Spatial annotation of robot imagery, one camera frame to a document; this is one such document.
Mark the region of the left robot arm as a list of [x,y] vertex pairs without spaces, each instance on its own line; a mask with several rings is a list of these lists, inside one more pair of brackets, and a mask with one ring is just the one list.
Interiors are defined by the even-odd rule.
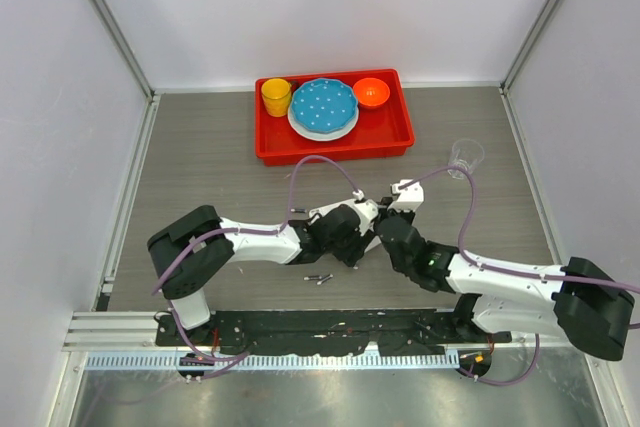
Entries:
[[205,344],[213,332],[204,286],[228,263],[266,261],[304,265],[333,255],[353,267],[374,239],[375,202],[346,200],[314,209],[305,220],[284,225],[246,224],[198,207],[147,241],[161,291],[190,345]]

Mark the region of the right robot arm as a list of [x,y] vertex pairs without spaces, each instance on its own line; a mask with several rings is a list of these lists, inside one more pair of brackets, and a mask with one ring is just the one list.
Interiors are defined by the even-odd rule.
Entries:
[[619,361],[635,301],[593,262],[499,261],[423,238],[416,203],[385,197],[375,232],[393,269],[422,289],[458,295],[451,327],[465,342],[484,333],[527,332],[568,340],[593,357]]

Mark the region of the white remote orange battery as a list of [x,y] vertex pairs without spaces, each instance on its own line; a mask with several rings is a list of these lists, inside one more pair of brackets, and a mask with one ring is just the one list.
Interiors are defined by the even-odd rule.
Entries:
[[378,236],[374,236],[371,241],[366,245],[366,247],[364,248],[363,253],[367,254],[368,252],[370,252],[372,249],[378,247],[381,245],[381,240]]

